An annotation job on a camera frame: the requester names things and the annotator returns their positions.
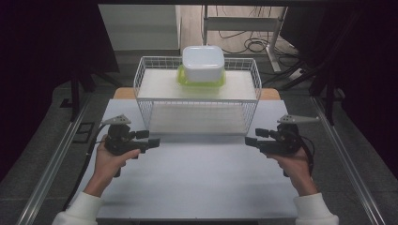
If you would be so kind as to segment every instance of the white plastic container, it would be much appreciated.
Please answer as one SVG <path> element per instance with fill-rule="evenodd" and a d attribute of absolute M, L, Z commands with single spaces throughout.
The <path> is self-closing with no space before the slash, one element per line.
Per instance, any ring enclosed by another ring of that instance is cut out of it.
<path fill-rule="evenodd" d="M 224 57 L 217 46 L 190 46 L 182 52 L 187 80 L 192 83 L 216 82 L 222 77 Z"/>

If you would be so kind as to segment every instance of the human hand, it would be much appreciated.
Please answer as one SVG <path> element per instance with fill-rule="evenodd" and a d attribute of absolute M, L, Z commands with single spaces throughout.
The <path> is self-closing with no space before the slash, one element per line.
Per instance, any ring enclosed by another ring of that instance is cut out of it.
<path fill-rule="evenodd" d="M 266 156 L 278 161 L 279 166 L 290 177 L 292 185 L 297 190 L 299 196 L 318 193 L 310 175 L 308 157 L 302 147 L 294 155 L 279 156 L 266 154 Z"/>
<path fill-rule="evenodd" d="M 105 139 L 97 147 L 97 157 L 94 173 L 84 189 L 84 193 L 100 197 L 104 189 L 111 183 L 117 171 L 126 165 L 126 161 L 136 158 L 140 154 L 139 149 L 131 150 L 121 156 L 115 156 L 105 148 Z"/>

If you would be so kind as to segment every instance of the white table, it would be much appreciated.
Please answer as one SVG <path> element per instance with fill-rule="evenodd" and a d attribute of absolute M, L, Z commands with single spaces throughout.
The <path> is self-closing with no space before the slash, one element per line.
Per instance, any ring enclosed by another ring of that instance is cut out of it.
<path fill-rule="evenodd" d="M 144 129 L 137 103 L 111 99 L 103 116 L 124 113 L 131 130 Z M 286 114 L 281 100 L 260 100 L 255 128 L 275 129 Z M 107 132 L 107 127 L 98 139 Z M 94 170 L 95 151 L 78 192 Z M 161 146 L 123 167 L 102 198 L 99 218 L 131 220 L 237 220 L 293 218 L 297 192 L 276 161 L 246 146 L 243 136 L 162 136 Z"/>

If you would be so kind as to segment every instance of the handheld controller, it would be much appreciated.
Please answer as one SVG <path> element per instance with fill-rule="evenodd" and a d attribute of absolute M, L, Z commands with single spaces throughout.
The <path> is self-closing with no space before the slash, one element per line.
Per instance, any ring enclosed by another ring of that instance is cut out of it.
<path fill-rule="evenodd" d="M 307 144 L 299 135 L 299 123 L 309 123 L 319 121 L 318 118 L 308 118 L 303 116 L 285 115 L 278 122 L 277 130 L 267 130 L 257 128 L 255 135 L 263 138 L 272 138 L 275 141 L 257 141 L 255 138 L 245 137 L 245 144 L 260 149 L 261 153 L 289 156 L 297 153 L 302 147 L 308 158 L 310 174 L 313 172 L 314 157 Z"/>
<path fill-rule="evenodd" d="M 124 115 L 105 121 L 102 124 L 110 124 L 108 136 L 105 139 L 105 148 L 115 156 L 121 156 L 130 150 L 140 149 L 144 154 L 149 148 L 159 147 L 161 139 L 148 139 L 147 142 L 136 142 L 133 139 L 146 139 L 149 137 L 149 130 L 130 131 L 130 127 L 126 124 L 130 120 L 124 119 Z M 120 169 L 115 177 L 120 176 Z"/>

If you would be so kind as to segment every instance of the wire basket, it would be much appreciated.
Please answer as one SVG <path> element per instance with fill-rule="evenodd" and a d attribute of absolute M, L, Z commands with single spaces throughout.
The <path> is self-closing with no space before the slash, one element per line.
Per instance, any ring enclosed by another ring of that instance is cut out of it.
<path fill-rule="evenodd" d="M 225 58 L 221 87 L 184 86 L 176 81 L 181 57 L 142 57 L 134 92 L 151 133 L 246 135 L 261 81 L 254 59 Z"/>

